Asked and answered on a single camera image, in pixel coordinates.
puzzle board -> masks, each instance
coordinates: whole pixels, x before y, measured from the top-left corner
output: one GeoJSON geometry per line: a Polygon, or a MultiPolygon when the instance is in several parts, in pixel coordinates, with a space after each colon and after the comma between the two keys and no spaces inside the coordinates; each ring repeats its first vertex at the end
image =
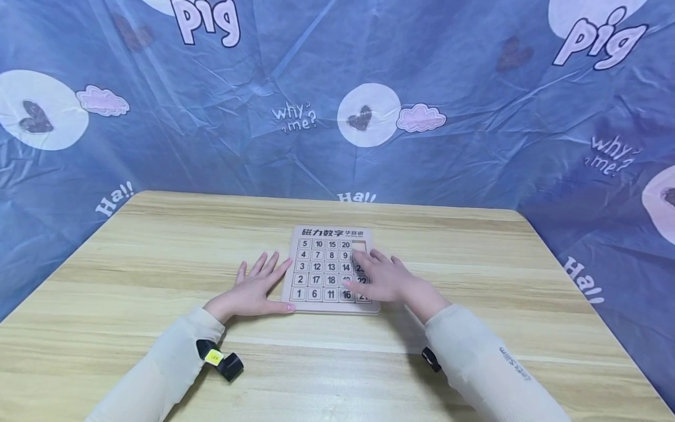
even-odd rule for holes
{"type": "Polygon", "coordinates": [[[286,272],[281,300],[298,312],[377,314],[379,302],[354,295],[343,280],[369,283],[352,249],[369,252],[371,232],[365,228],[296,226],[291,240],[293,265],[286,272]]]}

beige long sleeve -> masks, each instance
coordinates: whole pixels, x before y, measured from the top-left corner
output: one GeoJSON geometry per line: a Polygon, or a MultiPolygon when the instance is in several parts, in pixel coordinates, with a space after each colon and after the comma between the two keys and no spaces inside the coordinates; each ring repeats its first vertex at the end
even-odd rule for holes
{"type": "Polygon", "coordinates": [[[562,407],[468,309],[451,305],[426,324],[448,383],[490,422],[569,422],[562,407]]]}
{"type": "Polygon", "coordinates": [[[204,309],[179,318],[104,397],[86,422],[162,422],[204,365],[200,339],[220,341],[225,327],[204,309]]]}
{"type": "MultiPolygon", "coordinates": [[[[106,395],[87,422],[162,422],[202,369],[196,341],[225,328],[203,309],[179,318],[106,395]]],[[[470,311],[452,305],[426,324],[448,383],[490,422],[569,422],[560,405],[470,311]]]]}

light wood grain surface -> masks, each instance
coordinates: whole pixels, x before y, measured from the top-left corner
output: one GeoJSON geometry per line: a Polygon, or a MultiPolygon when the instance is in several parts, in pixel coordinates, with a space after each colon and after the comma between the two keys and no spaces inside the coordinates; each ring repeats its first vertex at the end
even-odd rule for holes
{"type": "MultiPolygon", "coordinates": [[[[602,320],[514,211],[143,192],[0,324],[0,420],[78,421],[242,260],[290,250],[298,224],[368,227],[501,336],[575,421],[673,421],[602,320]]],[[[279,297],[281,285],[272,297],[279,297]]],[[[476,421],[420,357],[419,324],[379,316],[239,319],[228,385],[203,371],[178,421],[476,421]]]]}

hand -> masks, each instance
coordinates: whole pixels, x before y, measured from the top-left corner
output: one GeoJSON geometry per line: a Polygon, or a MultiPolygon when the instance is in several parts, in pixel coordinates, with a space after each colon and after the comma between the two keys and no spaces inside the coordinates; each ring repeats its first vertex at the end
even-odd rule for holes
{"type": "Polygon", "coordinates": [[[277,269],[279,253],[274,252],[267,260],[263,253],[246,275],[246,262],[239,266],[234,287],[211,299],[204,309],[224,324],[234,315],[268,315],[273,313],[293,313],[295,306],[290,303],[267,300],[268,292],[284,276],[291,265],[291,258],[286,259],[277,269]]]}
{"type": "Polygon", "coordinates": [[[362,294],[369,299],[380,302],[405,301],[406,291],[415,284],[424,282],[412,275],[399,258],[392,257],[390,261],[377,249],[371,249],[369,255],[360,250],[353,250],[352,256],[371,279],[371,283],[344,282],[344,285],[354,293],[362,294]]]}
{"type": "Polygon", "coordinates": [[[412,275],[397,257],[389,260],[377,249],[368,255],[352,251],[354,260],[370,277],[370,284],[344,282],[355,294],[380,302],[403,302],[422,324],[451,303],[431,283],[412,275]]]}

printed tablecloth backdrop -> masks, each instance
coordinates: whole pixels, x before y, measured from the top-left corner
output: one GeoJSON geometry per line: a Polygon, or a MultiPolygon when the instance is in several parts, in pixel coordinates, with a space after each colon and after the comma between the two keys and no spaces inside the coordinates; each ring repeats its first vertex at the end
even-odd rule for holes
{"type": "Polygon", "coordinates": [[[516,209],[675,406],[671,0],[0,11],[0,318],[142,190],[516,209]]]}

